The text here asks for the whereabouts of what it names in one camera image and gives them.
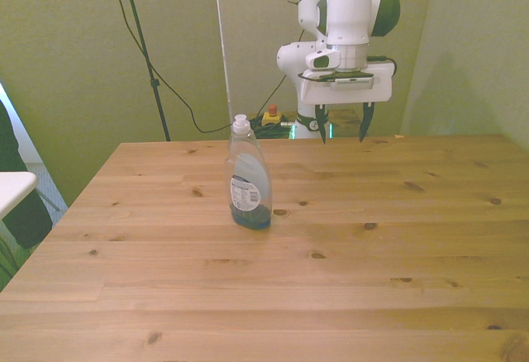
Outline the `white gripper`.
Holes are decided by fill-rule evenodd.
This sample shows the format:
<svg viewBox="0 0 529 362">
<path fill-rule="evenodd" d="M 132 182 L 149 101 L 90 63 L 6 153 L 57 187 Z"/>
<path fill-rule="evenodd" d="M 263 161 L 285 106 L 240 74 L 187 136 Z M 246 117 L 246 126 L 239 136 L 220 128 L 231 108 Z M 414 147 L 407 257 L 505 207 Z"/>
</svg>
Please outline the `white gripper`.
<svg viewBox="0 0 529 362">
<path fill-rule="evenodd" d="M 392 97 L 393 62 L 371 62 L 359 73 L 349 75 L 307 69 L 298 77 L 301 79 L 301 102 L 316 105 L 315 118 L 323 143 L 326 143 L 325 105 L 363 102 L 359 129 L 359 140 L 362 142 L 373 119 L 373 102 L 387 102 Z"/>
</svg>

